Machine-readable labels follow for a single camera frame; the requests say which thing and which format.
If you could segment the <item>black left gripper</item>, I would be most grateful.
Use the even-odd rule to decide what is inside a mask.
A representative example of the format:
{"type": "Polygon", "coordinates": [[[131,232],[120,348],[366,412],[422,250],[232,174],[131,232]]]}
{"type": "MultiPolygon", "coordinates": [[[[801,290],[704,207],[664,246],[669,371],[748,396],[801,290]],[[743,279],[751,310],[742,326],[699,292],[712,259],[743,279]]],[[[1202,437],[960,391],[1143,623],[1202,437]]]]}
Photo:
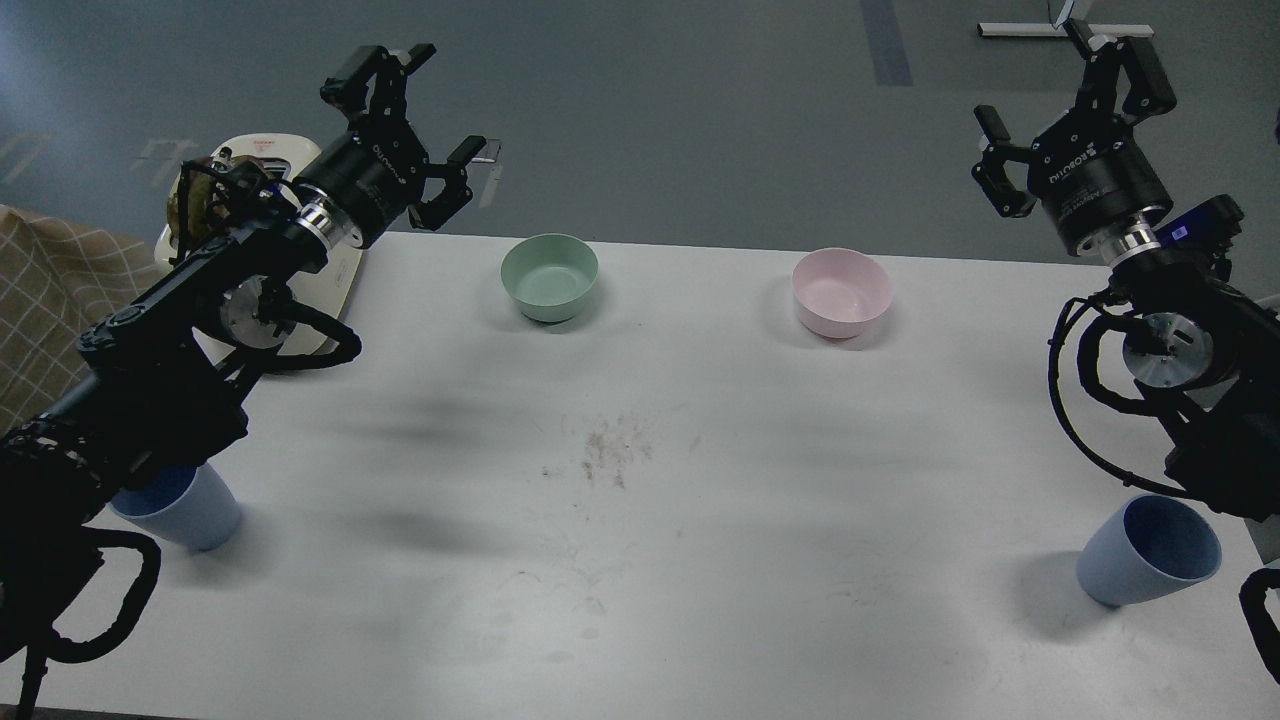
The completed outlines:
{"type": "Polygon", "coordinates": [[[434,44],[407,51],[360,46],[320,87],[321,100],[344,117],[347,128],[294,182],[311,202],[325,199],[346,218],[344,242],[352,247],[371,247],[408,208],[415,229],[439,231],[474,199],[467,167],[488,138],[470,135],[444,161],[429,163],[406,115],[408,78],[435,54],[434,44]],[[443,186],[421,200],[426,178],[443,186]]]}

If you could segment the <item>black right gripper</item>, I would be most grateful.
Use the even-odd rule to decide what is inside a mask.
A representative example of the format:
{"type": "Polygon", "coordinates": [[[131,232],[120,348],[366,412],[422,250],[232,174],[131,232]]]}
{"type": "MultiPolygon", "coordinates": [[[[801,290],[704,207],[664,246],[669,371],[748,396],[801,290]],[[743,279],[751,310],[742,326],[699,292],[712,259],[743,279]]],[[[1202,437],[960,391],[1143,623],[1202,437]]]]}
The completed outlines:
{"type": "Polygon", "coordinates": [[[1062,29],[1085,64],[1074,104],[1032,146],[1012,142],[995,106],[977,105],[984,146],[972,178],[1002,218],[1025,218],[1039,200],[1068,255],[1082,258],[1134,220],[1155,224],[1172,210],[1130,126],[1169,114],[1178,96],[1151,38],[1097,35],[1078,19],[1062,29]],[[1028,190],[1010,179],[1009,163],[1029,168],[1028,190]]]}

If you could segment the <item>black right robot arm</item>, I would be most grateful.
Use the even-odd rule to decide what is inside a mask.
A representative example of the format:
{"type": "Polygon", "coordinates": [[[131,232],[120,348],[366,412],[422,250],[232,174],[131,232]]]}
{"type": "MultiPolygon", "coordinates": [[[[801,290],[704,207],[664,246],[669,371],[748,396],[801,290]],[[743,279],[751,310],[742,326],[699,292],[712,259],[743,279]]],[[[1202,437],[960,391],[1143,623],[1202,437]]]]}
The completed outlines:
{"type": "Polygon", "coordinates": [[[1180,217],[1134,131],[1176,96],[1147,37],[1056,22],[1083,60],[1074,102],[1028,145],[979,105],[972,177],[1004,218],[1042,206],[1066,252],[1096,255],[1107,286],[1069,299],[1050,336],[1050,404],[1101,471],[1166,498],[1266,523],[1277,518],[1277,313],[1231,287],[1243,211],[1220,193],[1180,217]],[[1116,413],[1155,419],[1172,442],[1165,482],[1120,468],[1079,436],[1062,404],[1061,355],[1076,338],[1080,388],[1116,413]]]}

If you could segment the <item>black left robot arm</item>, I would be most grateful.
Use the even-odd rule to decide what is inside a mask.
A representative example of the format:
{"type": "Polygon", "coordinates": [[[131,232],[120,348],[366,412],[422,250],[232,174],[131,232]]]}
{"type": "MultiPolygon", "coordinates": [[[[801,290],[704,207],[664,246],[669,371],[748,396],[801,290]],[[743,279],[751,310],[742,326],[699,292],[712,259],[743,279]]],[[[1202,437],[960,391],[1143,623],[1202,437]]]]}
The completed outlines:
{"type": "Polygon", "coordinates": [[[119,647],[157,585],[155,539],[92,527],[108,501],[243,438],[264,374],[360,354],[288,281],[338,245],[369,249],[402,215],[438,231],[472,200],[467,167],[486,140],[433,161],[406,115],[407,81],[435,53],[357,47],[320,91],[346,132],[293,179],[251,160],[186,161],[172,270],[83,332],[88,377],[3,437],[3,657],[26,656],[15,717],[33,716],[49,664],[119,647]]]}

